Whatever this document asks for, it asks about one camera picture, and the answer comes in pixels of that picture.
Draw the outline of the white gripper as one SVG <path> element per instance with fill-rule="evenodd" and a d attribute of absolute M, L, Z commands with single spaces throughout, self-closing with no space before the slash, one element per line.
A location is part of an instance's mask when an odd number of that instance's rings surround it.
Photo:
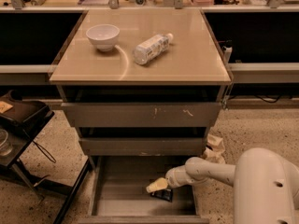
<path fill-rule="evenodd" d="M 146 187 L 147 193 L 166 189 L 167 186 L 175 189 L 185 185 L 192 185 L 194 179 L 187 173 L 184 165 L 170 169 L 165 178 L 160 177 Z"/>

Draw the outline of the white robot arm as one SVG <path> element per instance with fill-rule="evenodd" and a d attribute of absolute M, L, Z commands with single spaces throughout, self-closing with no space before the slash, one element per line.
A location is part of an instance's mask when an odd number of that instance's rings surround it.
<path fill-rule="evenodd" d="M 204 178 L 234 189 L 234 224 L 298 224 L 299 168 L 265 148 L 245 151 L 235 165 L 191 157 L 150 183 L 146 191 L 195 186 Z"/>

